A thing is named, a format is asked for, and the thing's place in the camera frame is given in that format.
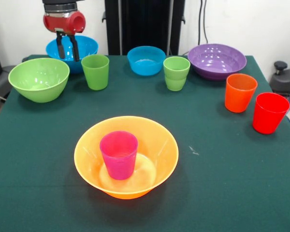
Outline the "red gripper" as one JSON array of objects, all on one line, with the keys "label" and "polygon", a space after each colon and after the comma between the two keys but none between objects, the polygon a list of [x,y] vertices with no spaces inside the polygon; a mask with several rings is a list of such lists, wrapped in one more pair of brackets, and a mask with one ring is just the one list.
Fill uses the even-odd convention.
[{"label": "red gripper", "polygon": [[86,26],[84,15],[80,11],[72,11],[69,13],[45,13],[43,17],[45,27],[51,32],[57,32],[57,48],[60,59],[65,59],[65,51],[62,45],[62,33],[70,34],[72,43],[73,59],[79,62],[78,43],[74,36],[76,33],[82,33]]}]

